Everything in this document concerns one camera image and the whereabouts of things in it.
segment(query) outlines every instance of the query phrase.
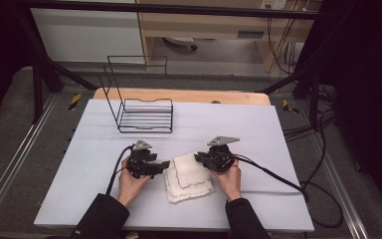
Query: white table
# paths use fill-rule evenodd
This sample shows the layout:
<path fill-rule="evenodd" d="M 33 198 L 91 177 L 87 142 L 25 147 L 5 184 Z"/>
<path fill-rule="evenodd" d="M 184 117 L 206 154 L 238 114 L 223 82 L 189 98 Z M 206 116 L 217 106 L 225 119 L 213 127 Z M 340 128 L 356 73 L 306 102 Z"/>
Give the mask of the white table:
<path fill-rule="evenodd" d="M 152 144 L 158 160 L 208 149 L 217 135 L 238 137 L 233 153 L 297 184 L 287 145 L 274 107 L 174 103 L 173 133 L 125 134 L 116 126 L 106 100 L 90 100 L 70 147 L 49 189 L 35 224 L 46 227 L 76 226 L 98 193 L 105 193 L 120 152 L 143 139 Z M 313 231 L 302 195 L 245 163 L 243 196 L 270 231 Z M 216 180 L 214 192 L 171 204 L 163 176 L 156 175 L 128 208 L 125 229 L 227 230 L 225 196 Z M 113 186 L 112 196 L 117 194 Z"/>

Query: black wire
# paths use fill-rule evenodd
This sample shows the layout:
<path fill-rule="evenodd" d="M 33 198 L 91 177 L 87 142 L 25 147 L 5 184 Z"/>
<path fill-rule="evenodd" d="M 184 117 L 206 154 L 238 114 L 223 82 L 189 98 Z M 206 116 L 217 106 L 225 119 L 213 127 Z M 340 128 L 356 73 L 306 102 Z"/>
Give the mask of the black wire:
<path fill-rule="evenodd" d="M 326 227 L 326 228 L 336 228 L 336 227 L 339 227 L 342 222 L 343 222 L 343 209 L 342 207 L 340 206 L 339 202 L 337 201 L 337 199 L 329 192 L 327 192 L 324 188 L 322 188 L 321 186 L 311 182 L 311 180 L 313 179 L 313 177 L 316 175 L 316 173 L 318 172 L 318 170 L 320 169 L 322 163 L 324 162 L 324 156 L 325 156 L 325 148 L 326 148 L 326 141 L 325 141 L 325 136 L 324 136 L 324 129 L 326 127 L 326 125 L 329 125 L 334 119 L 335 119 L 335 115 L 334 113 L 329 113 L 329 112 L 332 112 L 332 109 L 329 109 L 325 112 L 323 112 L 321 114 L 321 117 L 320 119 L 317 121 L 317 123 L 319 123 L 319 132 L 321 134 L 321 140 L 323 142 L 323 146 L 322 146 L 322 150 L 321 150 L 321 158 L 320 158 L 320 161 L 318 162 L 318 164 L 316 165 L 314 171 L 311 173 L 311 175 L 308 177 L 308 180 L 307 181 L 300 181 L 299 184 L 302 185 L 302 190 L 305 191 L 306 187 L 308 185 L 312 185 L 314 187 L 316 187 L 317 189 L 321 190 L 322 192 L 324 192 L 326 195 L 328 195 L 333 201 L 334 203 L 337 205 L 337 208 L 339 210 L 339 221 L 335 224 L 325 224 L 325 223 L 321 223 L 319 221 L 317 221 L 315 218 L 313 218 L 311 216 L 311 219 L 314 223 L 316 223 L 317 225 L 320 225 L 322 227 Z M 303 133 L 307 130 L 311 130 L 312 129 L 312 126 L 311 124 L 309 125 L 306 125 L 306 126 L 301 126 L 301 127 L 297 127 L 297 128 L 290 128 L 290 129 L 284 129 L 285 133 L 284 135 L 285 136 L 288 136 L 287 139 L 290 139 L 291 137 L 293 136 L 296 136 L 298 135 L 299 133 Z M 313 134 L 313 133 L 316 133 L 316 132 L 311 132 L 309 134 L 305 134 L 303 136 L 307 136 L 307 135 L 310 135 L 310 134 Z"/>
<path fill-rule="evenodd" d="M 330 104 L 329 101 L 326 101 L 326 100 L 324 100 L 322 98 L 318 98 L 318 100 L 321 101 L 323 104 L 325 104 L 325 105 L 327 105 L 328 107 L 331 108 L 332 104 Z"/>
<path fill-rule="evenodd" d="M 306 188 L 306 186 L 311 182 L 312 178 L 315 176 L 315 174 L 318 172 L 318 170 L 320 169 L 322 163 L 324 162 L 324 156 L 325 156 L 325 136 L 324 136 L 324 130 L 323 130 L 323 127 L 322 127 L 322 119 L 324 117 L 324 115 L 328 112 L 330 112 L 331 109 L 325 111 L 323 114 L 321 114 L 321 117 L 320 117 L 320 135 L 321 135 L 321 140 L 323 142 L 323 146 L 322 146 L 322 149 L 321 149 L 321 158 L 320 158 L 320 161 L 318 162 L 317 166 L 315 167 L 314 171 L 311 173 L 311 175 L 308 177 L 308 179 L 306 180 L 306 184 L 302 187 L 304 190 Z"/>
<path fill-rule="evenodd" d="M 333 202 L 337 206 L 337 209 L 339 210 L 339 220 L 335 224 L 330 225 L 330 224 L 325 224 L 325 223 L 319 222 L 316 219 L 314 219 L 312 216 L 311 216 L 311 220 L 314 223 L 316 223 L 317 225 L 320 225 L 322 227 L 326 227 L 326 228 L 337 228 L 337 227 L 339 227 L 343 223 L 343 208 L 342 208 L 342 206 L 340 206 L 340 203 L 337 201 L 337 199 L 331 193 L 326 191 L 323 187 L 319 186 L 318 184 L 315 184 L 313 182 L 307 182 L 307 181 L 300 181 L 299 183 L 304 184 L 305 186 L 312 185 L 312 186 L 316 187 L 317 189 L 319 189 L 320 191 L 324 192 L 324 194 L 326 194 L 327 196 L 329 196 L 333 200 Z"/>
<path fill-rule="evenodd" d="M 286 44 L 286 47 L 285 47 L 285 55 L 284 55 L 284 58 L 285 58 L 285 64 L 287 64 L 287 49 L 289 48 L 289 43 Z"/>
<path fill-rule="evenodd" d="M 332 114 L 332 115 L 328 115 L 328 119 L 325 119 L 323 121 L 323 125 L 324 127 L 323 128 L 326 128 L 327 126 L 329 126 L 333 121 L 335 120 L 335 115 Z M 315 130 L 315 128 L 309 124 L 309 125 L 306 125 L 304 127 L 301 127 L 300 129 L 296 128 L 292 131 L 287 131 L 287 132 L 284 132 L 284 136 L 286 138 L 286 142 L 290 142 L 290 141 L 294 141 L 296 139 L 299 139 L 299 138 L 302 138 L 302 137 L 305 137 L 305 136 L 308 136 L 308 135 L 311 135 L 311 134 L 314 134 L 314 133 L 318 133 L 318 131 L 312 131 L 310 133 L 306 133 L 304 135 L 300 135 L 306 131 L 309 131 L 309 130 Z"/>
<path fill-rule="evenodd" d="M 328 102 L 330 102 L 330 103 L 335 103 L 336 102 L 336 96 L 332 96 L 328 91 L 327 91 L 327 89 L 325 88 L 325 85 L 321 85 L 321 87 L 320 87 L 320 90 L 322 91 L 322 93 L 324 94 L 324 98 L 325 98 L 325 100 L 327 100 Z"/>
<path fill-rule="evenodd" d="M 309 201 L 308 194 L 302 188 L 300 188 L 300 186 L 297 186 L 294 183 L 292 183 L 292 182 L 290 182 L 290 181 L 288 181 L 288 180 L 278 176 L 274 172 L 272 172 L 272 171 L 270 171 L 270 170 L 268 170 L 268 169 L 266 169 L 264 167 L 259 166 L 254 161 L 250 160 L 249 158 L 247 158 L 245 156 L 242 156 L 242 155 L 239 155 L 239 154 L 233 154 L 233 155 L 239 161 L 246 162 L 246 163 L 248 163 L 248 164 L 250 164 L 250 165 L 252 165 L 252 166 L 254 166 L 254 167 L 258 168 L 258 169 L 261 169 L 262 171 L 264 171 L 265 173 L 267 173 L 271 177 L 275 178 L 276 180 L 278 180 L 278 181 L 280 181 L 280 182 L 282 182 L 282 183 L 284 183 L 284 184 L 286 184 L 286 185 L 288 185 L 290 187 L 293 187 L 294 189 L 300 191 L 302 193 L 302 195 L 303 195 L 303 198 L 305 199 L 305 202 Z"/>
<path fill-rule="evenodd" d="M 120 170 L 117 170 L 117 168 L 119 167 L 119 163 L 120 163 L 120 161 L 123 158 L 123 154 L 127 150 L 132 149 L 133 147 L 134 147 L 134 144 L 124 148 L 122 153 L 120 154 L 119 158 L 117 159 L 116 166 L 114 167 L 113 174 L 112 174 L 112 176 L 110 178 L 109 186 L 107 187 L 107 190 L 106 190 L 106 195 L 110 195 L 111 189 L 113 187 L 113 182 L 114 182 L 114 179 L 116 178 L 117 173 L 120 172 L 121 170 L 123 170 L 123 168 L 121 168 Z"/>
<path fill-rule="evenodd" d="M 289 61 L 287 61 L 287 71 L 290 73 L 290 58 L 291 58 L 291 55 L 292 55 L 292 49 L 291 49 L 291 46 L 290 46 L 290 53 L 289 53 Z"/>
<path fill-rule="evenodd" d="M 120 170 L 118 170 L 118 171 L 116 172 L 116 174 L 118 174 L 119 172 L 121 172 L 121 171 L 124 170 L 124 169 L 126 169 L 126 167 L 122 167 Z"/>
<path fill-rule="evenodd" d="M 278 66 L 278 68 L 283 71 L 284 73 L 287 73 L 287 74 L 291 74 L 290 72 L 288 72 L 287 70 L 285 70 L 282 65 L 281 65 L 281 60 L 279 59 L 278 55 L 276 54 L 275 52 L 275 48 L 273 46 L 273 43 L 272 43 L 272 37 L 271 37 L 271 32 L 272 32 L 272 18 L 268 18 L 268 38 L 269 38 L 269 49 L 271 50 L 272 54 L 273 54 L 273 57 L 275 59 L 275 63 L 276 65 Z"/>
<path fill-rule="evenodd" d="M 296 46 L 296 43 L 292 43 L 292 44 L 293 44 L 293 47 L 292 47 L 292 66 L 294 69 L 296 66 L 296 62 L 295 62 L 295 46 Z"/>

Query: person's left hand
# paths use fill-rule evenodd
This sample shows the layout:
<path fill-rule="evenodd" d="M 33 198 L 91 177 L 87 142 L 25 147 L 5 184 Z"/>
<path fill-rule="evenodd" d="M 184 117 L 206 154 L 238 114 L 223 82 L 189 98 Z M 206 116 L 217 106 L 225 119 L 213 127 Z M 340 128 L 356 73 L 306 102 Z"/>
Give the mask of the person's left hand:
<path fill-rule="evenodd" d="M 122 160 L 121 167 L 124 168 L 120 172 L 119 176 L 119 193 L 117 200 L 125 207 L 128 207 L 132 201 L 138 196 L 141 189 L 150 180 L 151 176 L 147 175 L 142 178 L 135 178 L 131 175 L 128 169 L 126 169 L 126 163 L 128 157 Z"/>

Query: person's right hand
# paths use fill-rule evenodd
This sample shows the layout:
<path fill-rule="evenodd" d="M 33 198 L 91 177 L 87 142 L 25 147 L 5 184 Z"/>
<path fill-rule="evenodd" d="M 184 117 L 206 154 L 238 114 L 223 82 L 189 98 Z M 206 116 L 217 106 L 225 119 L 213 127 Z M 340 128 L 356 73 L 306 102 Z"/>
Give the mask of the person's right hand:
<path fill-rule="evenodd" d="M 234 160 L 234 164 L 226 172 L 212 171 L 229 202 L 241 198 L 241 169 L 238 166 L 238 160 Z"/>
<path fill-rule="evenodd" d="M 119 176 L 119 192 L 117 200 L 125 207 L 128 207 L 132 201 L 138 196 L 144 185 L 150 180 L 151 176 L 147 175 L 142 178 L 135 178 L 126 168 L 128 157 L 122 160 L 122 172 Z"/>

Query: white towel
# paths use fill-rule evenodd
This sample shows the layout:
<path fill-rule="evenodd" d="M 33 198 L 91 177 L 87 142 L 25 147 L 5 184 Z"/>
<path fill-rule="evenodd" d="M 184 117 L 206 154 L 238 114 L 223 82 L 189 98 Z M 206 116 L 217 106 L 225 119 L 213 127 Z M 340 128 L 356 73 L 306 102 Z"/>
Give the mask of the white towel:
<path fill-rule="evenodd" d="M 172 158 L 163 175 L 167 199 L 172 203 L 203 196 L 213 190 L 210 170 L 195 160 L 194 153 Z"/>

